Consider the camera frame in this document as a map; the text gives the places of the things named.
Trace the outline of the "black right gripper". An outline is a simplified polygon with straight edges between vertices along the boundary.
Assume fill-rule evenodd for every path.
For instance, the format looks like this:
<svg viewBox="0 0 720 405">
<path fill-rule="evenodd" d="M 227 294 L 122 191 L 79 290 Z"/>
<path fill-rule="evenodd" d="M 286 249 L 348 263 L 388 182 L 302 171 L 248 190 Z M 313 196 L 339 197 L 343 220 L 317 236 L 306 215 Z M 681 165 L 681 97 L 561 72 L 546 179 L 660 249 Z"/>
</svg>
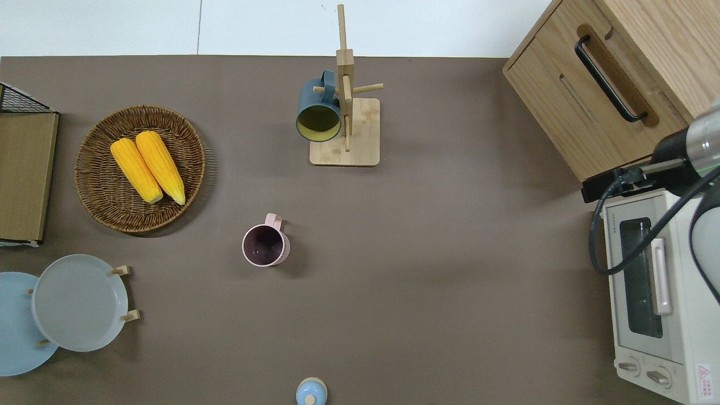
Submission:
<svg viewBox="0 0 720 405">
<path fill-rule="evenodd" d="M 645 168 L 651 164 L 659 164 L 674 159 L 683 159 L 683 164 L 676 168 L 643 175 L 643 179 L 619 187 L 617 195 L 637 195 L 654 190 L 666 190 L 674 195 L 683 195 L 700 176 L 692 167 L 686 151 L 687 130 L 681 130 L 666 136 L 655 147 L 650 160 L 628 167 L 628 169 Z M 601 198 L 605 190 L 612 185 L 619 175 L 617 173 L 601 173 L 589 177 L 582 182 L 581 195 L 585 203 L 592 203 Z"/>
</svg>

